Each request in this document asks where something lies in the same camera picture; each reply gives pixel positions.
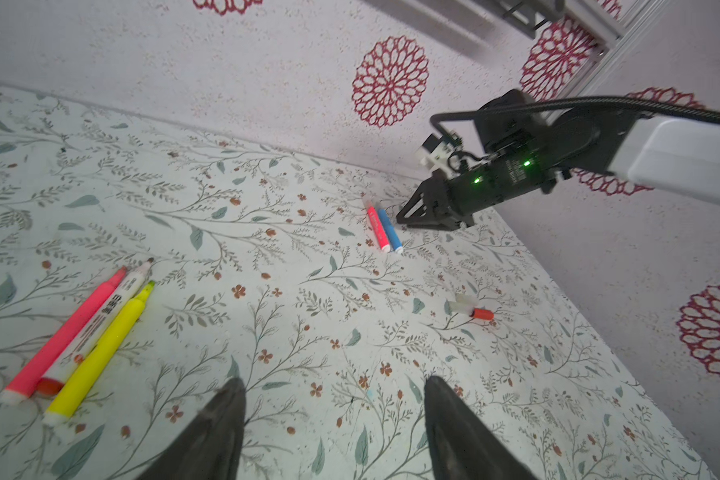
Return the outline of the pink highlighter pen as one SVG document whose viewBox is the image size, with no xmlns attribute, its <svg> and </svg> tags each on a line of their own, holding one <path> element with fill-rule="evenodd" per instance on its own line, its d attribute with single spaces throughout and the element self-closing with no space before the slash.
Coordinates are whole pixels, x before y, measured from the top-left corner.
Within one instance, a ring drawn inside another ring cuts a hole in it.
<svg viewBox="0 0 720 480">
<path fill-rule="evenodd" d="M 376 237 L 379 248 L 381 249 L 382 252 L 385 252 L 385 253 L 390 252 L 391 245 L 390 245 L 390 242 L 388 240 L 388 237 L 386 235 L 386 232 L 384 230 L 383 224 L 380 220 L 380 217 L 378 215 L 376 208 L 368 200 L 364 201 L 364 207 L 365 207 L 367 218 L 371 225 L 371 229 L 374 233 L 374 236 Z"/>
</svg>

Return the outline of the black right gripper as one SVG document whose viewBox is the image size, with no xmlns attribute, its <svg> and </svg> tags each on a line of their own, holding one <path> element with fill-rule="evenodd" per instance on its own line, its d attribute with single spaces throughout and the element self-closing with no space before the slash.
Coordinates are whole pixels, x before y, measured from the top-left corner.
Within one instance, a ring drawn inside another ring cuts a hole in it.
<svg viewBox="0 0 720 480">
<path fill-rule="evenodd" d="M 474 125 L 484 154 L 463 147 L 446 122 Z M 598 113 L 587 108 L 540 106 L 532 97 L 511 90 L 478 110 L 434 116 L 440 137 L 460 151 L 458 175 L 443 173 L 424 180 L 396 215 L 409 228 L 456 230 L 474 224 L 473 215 L 519 196 L 549 194 L 557 182 L 583 168 L 600 145 Z"/>
</svg>

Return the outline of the blue highlighter pen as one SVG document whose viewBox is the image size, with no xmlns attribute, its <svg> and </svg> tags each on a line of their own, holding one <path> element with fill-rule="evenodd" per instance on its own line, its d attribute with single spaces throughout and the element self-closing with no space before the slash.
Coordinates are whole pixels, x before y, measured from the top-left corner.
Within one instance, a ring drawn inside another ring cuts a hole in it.
<svg viewBox="0 0 720 480">
<path fill-rule="evenodd" d="M 403 252 L 403 245 L 400 241 L 394 226 L 389 219 L 386 211 L 382 208 L 377 209 L 377 214 L 379 217 L 379 220 L 382 224 L 382 227 L 384 229 L 385 235 L 387 236 L 387 240 L 390 244 L 391 249 L 396 253 L 402 253 Z"/>
</svg>

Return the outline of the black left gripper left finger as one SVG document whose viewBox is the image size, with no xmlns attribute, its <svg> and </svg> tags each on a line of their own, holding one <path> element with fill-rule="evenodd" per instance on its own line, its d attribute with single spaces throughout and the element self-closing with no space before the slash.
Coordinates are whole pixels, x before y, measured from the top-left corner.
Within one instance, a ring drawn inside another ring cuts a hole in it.
<svg viewBox="0 0 720 480">
<path fill-rule="evenodd" d="M 245 385 L 229 379 L 139 477 L 146 480 L 234 479 L 244 444 Z"/>
</svg>

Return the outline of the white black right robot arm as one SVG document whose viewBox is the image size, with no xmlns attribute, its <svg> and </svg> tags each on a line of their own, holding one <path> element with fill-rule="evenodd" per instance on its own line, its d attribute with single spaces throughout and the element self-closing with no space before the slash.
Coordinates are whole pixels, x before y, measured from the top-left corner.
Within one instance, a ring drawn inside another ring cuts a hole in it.
<svg viewBox="0 0 720 480">
<path fill-rule="evenodd" d="M 720 112 L 620 96 L 535 101 L 513 89 L 478 110 L 431 116 L 420 147 L 431 175 L 396 216 L 454 231 L 574 173 L 720 205 Z"/>
</svg>

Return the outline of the yellow highlighter pen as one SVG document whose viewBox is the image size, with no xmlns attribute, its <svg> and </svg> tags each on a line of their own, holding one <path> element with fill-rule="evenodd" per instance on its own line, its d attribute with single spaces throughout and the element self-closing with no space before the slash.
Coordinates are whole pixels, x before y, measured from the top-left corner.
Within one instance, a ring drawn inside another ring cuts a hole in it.
<svg viewBox="0 0 720 480">
<path fill-rule="evenodd" d="M 56 427 L 74 415 L 141 317 L 154 287 L 155 282 L 149 281 L 139 294 L 124 305 L 95 348 L 78 366 L 46 409 L 43 415 L 44 425 Z"/>
</svg>

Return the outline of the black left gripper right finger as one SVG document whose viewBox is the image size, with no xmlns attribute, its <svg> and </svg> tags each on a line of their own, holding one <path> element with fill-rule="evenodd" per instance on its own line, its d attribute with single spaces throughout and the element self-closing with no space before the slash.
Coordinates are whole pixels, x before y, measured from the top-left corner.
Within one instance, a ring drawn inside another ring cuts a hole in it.
<svg viewBox="0 0 720 480">
<path fill-rule="evenodd" d="M 436 479 L 536 479 L 438 376 L 425 382 L 424 410 Z"/>
</svg>

